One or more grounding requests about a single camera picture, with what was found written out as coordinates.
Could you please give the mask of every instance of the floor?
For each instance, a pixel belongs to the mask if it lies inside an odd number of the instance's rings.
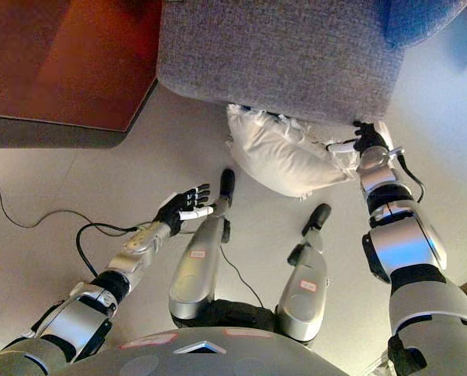
[[[467,281],[467,49],[462,51],[460,42],[466,35],[467,14],[462,14],[435,38],[409,49],[386,115],[407,163],[427,185],[422,207],[446,244],[447,275],[457,284]],[[21,222],[53,208],[72,208],[96,221],[129,226],[153,218],[173,191],[211,182],[215,196],[221,171],[232,166],[237,188],[225,251],[271,308],[291,273],[285,259],[299,231],[316,205],[328,202],[333,213],[322,236],[331,285],[313,350],[360,374],[386,348],[390,330],[389,286],[370,274],[360,245],[368,228],[358,182],[317,191],[303,202],[282,197],[234,164],[227,136],[222,106],[158,87],[126,141],[114,149],[0,150],[0,186],[10,213]],[[90,279],[74,245],[83,224],[62,214],[23,230],[0,210],[0,349],[79,280]],[[179,235],[162,247],[121,306],[110,344],[173,328],[168,286],[188,239]],[[92,231],[83,244],[94,266],[102,268],[122,242]],[[225,262],[216,295],[255,303]]]

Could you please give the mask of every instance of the electrical cable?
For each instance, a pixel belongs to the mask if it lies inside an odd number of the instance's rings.
[[[5,215],[5,217],[10,222],[15,226],[21,227],[22,229],[34,229],[35,227],[40,225],[44,221],[44,219],[46,219],[49,216],[54,215],[56,213],[71,213],[71,214],[74,214],[74,215],[77,215],[77,216],[83,218],[84,220],[86,220],[89,223],[93,223],[93,221],[91,219],[89,219],[86,215],[83,215],[82,213],[79,213],[78,211],[71,210],[71,209],[57,209],[57,210],[50,211],[50,212],[44,214],[37,222],[35,222],[35,223],[31,224],[31,225],[24,225],[22,223],[18,223],[17,221],[12,219],[10,217],[10,215],[7,213],[7,210],[5,209],[4,202],[3,202],[3,199],[2,199],[1,190],[0,190],[0,207],[2,208],[2,211],[3,211],[4,215]],[[105,235],[109,236],[109,237],[121,237],[122,235],[126,234],[126,233],[108,233],[108,232],[100,229],[98,226],[96,227],[96,229],[98,231],[100,231],[101,233],[104,233]]]
[[[77,245],[77,252],[80,255],[82,261],[85,263],[85,266],[91,271],[92,275],[96,278],[98,276],[98,272],[96,272],[96,269],[94,269],[94,266],[92,266],[91,262],[85,255],[84,251],[82,250],[82,246],[80,244],[80,238],[84,230],[87,230],[89,227],[106,227],[112,230],[116,231],[121,231],[123,232],[123,235],[127,233],[132,233],[134,231],[137,231],[139,229],[138,226],[133,226],[133,227],[127,227],[127,228],[122,228],[122,227],[116,227],[113,225],[109,225],[107,223],[88,223],[87,225],[83,226],[78,232],[77,236],[75,237],[75,244]]]
[[[262,299],[259,298],[258,294],[256,294],[256,291],[244,280],[244,278],[242,278],[242,275],[241,275],[241,272],[239,272],[239,269],[232,262],[230,262],[228,258],[226,258],[225,252],[223,251],[223,246],[220,245],[219,249],[221,249],[221,253],[223,255],[223,258],[228,263],[228,265],[232,266],[235,269],[235,271],[237,272],[237,275],[241,279],[242,283],[245,284],[249,288],[249,290],[251,290],[251,292],[255,295],[255,297],[258,299],[258,302],[261,305],[261,307],[265,308],[263,306]]]
[[[400,167],[402,167],[404,172],[406,172],[406,175],[412,178],[413,181],[419,185],[421,193],[420,193],[420,197],[418,198],[416,202],[418,203],[422,202],[423,197],[425,196],[425,184],[423,184],[423,182],[419,178],[417,178],[415,174],[413,174],[413,172],[409,171],[409,168],[407,168],[406,159],[404,158],[404,155],[402,154],[398,155],[397,160],[399,161]]]
[[[87,222],[89,222],[88,225],[85,225],[83,226],[78,232],[77,232],[77,238],[76,238],[76,245],[77,245],[77,251],[78,251],[78,254],[80,255],[82,261],[85,263],[85,265],[88,267],[88,269],[91,271],[91,273],[94,275],[94,277],[97,277],[98,273],[96,272],[96,269],[94,269],[94,267],[92,266],[91,262],[89,261],[89,259],[87,258],[87,256],[85,256],[85,253],[84,251],[82,250],[82,247],[81,247],[81,244],[80,244],[80,235],[81,233],[85,230],[85,229],[88,229],[89,227],[95,227],[98,231],[100,231],[102,234],[104,235],[107,235],[109,237],[121,237],[121,236],[124,236],[126,235],[127,233],[129,232],[132,232],[132,231],[136,231],[138,230],[138,228],[140,226],[143,226],[143,225],[146,225],[148,223],[151,223],[151,221],[146,221],[146,222],[141,222],[141,223],[138,223],[137,225],[133,226],[133,227],[128,227],[128,228],[121,228],[121,227],[116,227],[116,226],[113,226],[113,225],[110,225],[110,224],[107,224],[107,223],[94,223],[91,219],[89,219],[86,215],[83,215],[82,213],[79,213],[78,211],[75,211],[75,210],[70,210],[70,209],[57,209],[57,210],[53,210],[53,211],[50,211],[48,213],[46,213],[45,215],[43,215],[37,222],[33,223],[32,225],[24,225],[22,223],[18,223],[17,221],[15,221],[14,219],[11,218],[11,216],[7,213],[6,209],[5,209],[5,206],[4,206],[4,202],[3,202],[3,199],[2,199],[2,192],[0,190],[0,208],[2,209],[2,212],[4,213],[4,216],[15,226],[18,226],[22,229],[33,229],[35,227],[37,227],[38,225],[40,225],[46,218],[48,218],[49,216],[53,215],[53,214],[56,214],[56,213],[71,213],[71,214],[74,214],[74,215],[77,215],[83,219],[85,219]],[[115,230],[115,231],[119,231],[120,233],[108,233],[107,231],[104,231],[103,229],[101,229],[101,227],[106,227],[106,228],[109,228],[109,229],[112,229],[112,230]]]

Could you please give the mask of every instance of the black joint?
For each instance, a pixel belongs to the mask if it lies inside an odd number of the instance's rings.
[[[172,316],[172,320],[179,328],[250,327],[272,332],[275,328],[275,316],[269,309],[221,299],[211,302],[194,319],[184,320]]]
[[[82,296],[78,300],[80,303],[84,303],[86,306],[91,307],[92,309],[102,313],[103,315],[107,315],[109,317],[113,316],[114,313],[114,305],[110,307],[106,307],[94,298],[91,298],[90,296]]]
[[[305,249],[305,245],[297,244],[296,247],[293,248],[291,254],[288,256],[288,264],[291,266],[296,266],[299,260],[299,256],[302,254],[303,249]]]
[[[118,304],[129,293],[129,282],[122,274],[111,270],[102,272],[91,284],[107,289],[117,299]]]
[[[366,254],[367,264],[369,265],[369,270],[373,273],[375,277],[382,280],[385,283],[390,283],[389,276],[386,271],[383,269],[382,264],[378,255],[376,255],[375,246],[371,240],[371,235],[367,233],[362,237],[362,247],[364,253]]]
[[[389,223],[394,223],[397,221],[400,221],[401,219],[405,219],[408,217],[412,217],[413,213],[410,211],[402,211],[401,213],[395,213],[386,216],[385,218],[376,221],[375,217],[370,217],[369,218],[369,226],[374,229],[376,226],[384,226],[388,225]]]
[[[101,326],[98,328],[96,333],[91,337],[84,349],[78,354],[78,357],[75,361],[82,360],[88,356],[92,356],[98,352],[101,345],[105,342],[105,337],[112,328],[112,323],[106,319]]]
[[[228,243],[230,241],[230,221],[228,219],[225,219],[225,222],[223,223],[223,234],[221,236],[221,242],[222,243]]]
[[[219,184],[219,195],[228,198],[228,205],[232,206],[235,189],[235,172],[229,168],[223,170]]]
[[[389,202],[400,200],[413,201],[414,198],[404,186],[400,186],[399,184],[380,186],[367,196],[367,209],[369,210],[369,214],[371,214]]]
[[[331,206],[328,204],[320,204],[317,206],[310,215],[305,227],[303,227],[302,235],[305,236],[311,228],[316,228],[318,230],[322,229],[322,226],[328,220],[330,214]]]
[[[70,363],[71,360],[74,359],[75,355],[77,354],[77,350],[75,350],[75,347],[70,342],[67,342],[64,339],[57,337],[54,334],[42,335],[41,339],[45,339],[46,341],[58,346],[61,349],[61,351],[63,351],[67,363]]]
[[[427,367],[422,352],[415,348],[405,349],[398,334],[390,338],[388,354],[399,376],[408,376]]]
[[[409,327],[412,324],[416,323],[421,323],[423,321],[430,321],[432,319],[432,315],[421,315],[421,316],[416,316],[412,317],[409,320],[404,321],[398,328],[397,328],[397,333],[402,331],[405,327]]]
[[[446,278],[444,278],[439,269],[430,264],[411,265],[396,269],[390,275],[390,279],[392,281],[392,291],[390,295],[393,295],[397,290],[407,284],[430,281],[446,283]]]

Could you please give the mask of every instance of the white cushion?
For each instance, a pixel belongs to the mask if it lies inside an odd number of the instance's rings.
[[[313,190],[353,179],[323,146],[305,140],[306,130],[294,119],[236,104],[226,112],[233,159],[271,190],[305,198]]]

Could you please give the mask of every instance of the gray fabric cushion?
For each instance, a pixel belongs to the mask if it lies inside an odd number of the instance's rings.
[[[445,27],[467,0],[391,0],[386,40],[396,47],[416,45]]]
[[[183,96],[350,124],[380,118],[403,52],[385,2],[165,2],[157,76]]]

